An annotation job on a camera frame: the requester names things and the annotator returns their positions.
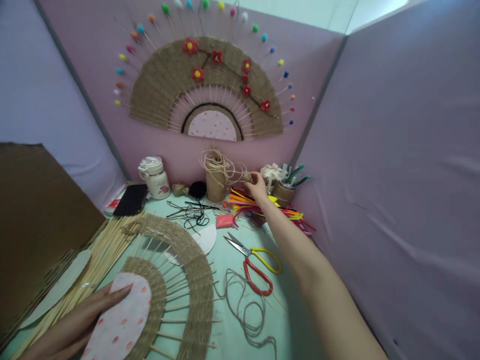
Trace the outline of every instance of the red-handled scissors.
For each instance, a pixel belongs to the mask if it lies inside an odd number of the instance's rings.
[[[243,268],[245,269],[245,276],[246,276],[246,279],[248,280],[248,283],[250,284],[250,287],[252,288],[252,290],[254,292],[256,292],[257,294],[259,295],[263,295],[263,296],[268,296],[272,293],[272,291],[274,290],[274,285],[272,284],[272,281],[269,279],[269,277],[267,275],[265,275],[263,272],[261,272],[259,270],[258,267],[256,267],[255,265],[252,264],[252,262],[249,260],[249,256],[251,254],[254,254],[265,266],[267,269],[269,269],[272,273],[274,274],[279,274],[281,271],[282,271],[282,265],[280,264],[280,261],[279,259],[275,256],[275,254],[273,252],[271,252],[270,250],[268,249],[265,249],[265,248],[246,248],[245,246],[243,246],[243,244],[237,240],[237,238],[235,236],[233,236],[231,233],[228,233],[228,235],[230,236],[230,238],[224,236],[224,238],[235,248],[237,249],[239,252],[241,252],[243,255],[245,255],[245,261],[243,262]],[[273,259],[276,261],[277,265],[278,265],[278,269],[274,269],[273,267],[271,267],[260,255],[259,255],[259,252],[262,252],[262,253],[267,253],[269,254],[270,256],[273,257]],[[262,291],[260,290],[253,282],[252,282],[252,279],[250,279],[250,274],[249,274],[249,267],[253,269],[253,271],[255,271],[259,276],[262,277],[262,279],[264,279],[266,281],[266,283],[268,284],[269,286],[269,289],[268,290],[265,290],[265,291]]]

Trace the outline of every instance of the black yarn ball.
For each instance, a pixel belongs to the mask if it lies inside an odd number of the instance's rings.
[[[207,184],[203,181],[195,181],[190,185],[190,190],[188,190],[188,195],[195,199],[201,199],[207,194]]]

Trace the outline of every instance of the water bottle lid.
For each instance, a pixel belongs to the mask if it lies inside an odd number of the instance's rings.
[[[147,156],[141,161],[138,170],[148,175],[157,175],[164,171],[164,163],[159,156]]]

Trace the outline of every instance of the smartphone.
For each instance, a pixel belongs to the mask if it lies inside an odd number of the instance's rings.
[[[144,208],[148,191],[146,184],[127,186],[113,216],[131,216],[140,213]]]

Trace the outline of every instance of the unfinished woven fan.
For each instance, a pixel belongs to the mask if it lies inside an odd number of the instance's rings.
[[[294,123],[285,117],[295,110],[289,105],[295,96],[288,94],[293,87],[291,83],[286,84],[288,71],[279,70],[280,78],[272,83],[262,69],[262,63],[271,64],[270,59],[276,52],[274,46],[267,46],[267,34],[259,36],[258,25],[252,25],[246,42],[259,43],[261,51],[257,51],[258,62],[255,62],[234,44],[241,40],[236,39],[236,32],[241,33],[242,27],[248,27],[246,12],[239,16],[237,7],[230,9],[231,27],[224,32],[229,41],[204,36],[204,25],[200,31],[202,36],[197,36],[193,22],[197,12],[191,0],[186,1],[186,9],[180,0],[174,4],[178,9],[174,14],[167,4],[162,5],[165,19],[158,21],[155,16],[149,16],[151,31],[137,24],[130,34],[135,44],[128,44],[127,51],[132,56],[141,52],[148,58],[141,68],[136,68],[125,55],[120,55],[138,76],[132,84],[117,83],[115,94],[122,96],[127,90],[130,96],[129,103],[120,100],[115,103],[129,107],[130,116],[135,120],[189,136],[244,141],[283,134],[284,125]],[[209,1],[198,5],[202,5],[198,15],[211,22]],[[219,2],[219,16],[228,16],[223,15],[224,9],[225,5]],[[193,33],[179,39],[178,33],[188,32],[184,22],[189,19],[188,15],[192,17]],[[175,30],[171,16],[180,17],[182,29]],[[166,34],[175,40],[169,42]],[[282,59],[275,64],[279,68],[283,65]],[[123,76],[127,70],[117,68],[116,71]]]
[[[136,238],[131,254],[111,288],[130,285],[130,294],[100,316],[82,359],[136,360],[150,351],[169,359],[205,359],[208,347],[214,347],[209,340],[213,301],[217,300],[210,264],[184,228],[150,214],[137,222],[140,226],[132,233]],[[167,261],[164,254],[169,249],[181,266]],[[169,304],[185,298],[183,303]],[[170,315],[186,308],[184,319]],[[185,324],[183,335],[165,333],[163,323]],[[178,341],[178,354],[156,344],[159,338]]]

